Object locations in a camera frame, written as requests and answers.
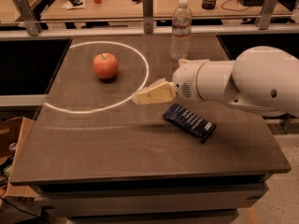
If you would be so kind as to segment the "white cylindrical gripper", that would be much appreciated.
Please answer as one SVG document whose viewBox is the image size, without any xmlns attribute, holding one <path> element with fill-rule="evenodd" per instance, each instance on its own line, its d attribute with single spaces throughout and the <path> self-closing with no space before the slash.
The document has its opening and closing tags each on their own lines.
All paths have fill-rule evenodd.
<svg viewBox="0 0 299 224">
<path fill-rule="evenodd" d="M 163 81 L 143 88 L 132 95 L 137 105 L 155 105 L 169 103 L 178 95 L 180 99 L 202 102 L 197 79 L 202 66 L 207 60 L 179 59 L 178 69 L 174 72 L 172 82 Z"/>
</svg>

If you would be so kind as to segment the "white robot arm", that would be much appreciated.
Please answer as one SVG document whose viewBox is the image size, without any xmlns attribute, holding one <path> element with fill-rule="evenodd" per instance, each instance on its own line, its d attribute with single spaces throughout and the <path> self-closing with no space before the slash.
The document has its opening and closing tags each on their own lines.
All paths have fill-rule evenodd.
<svg viewBox="0 0 299 224">
<path fill-rule="evenodd" d="M 284 50 L 258 46 L 233 61 L 178 61 L 170 82 L 161 78 L 135 92 L 137 105 L 172 102 L 217 102 L 274 117 L 299 117 L 299 60 Z"/>
</svg>

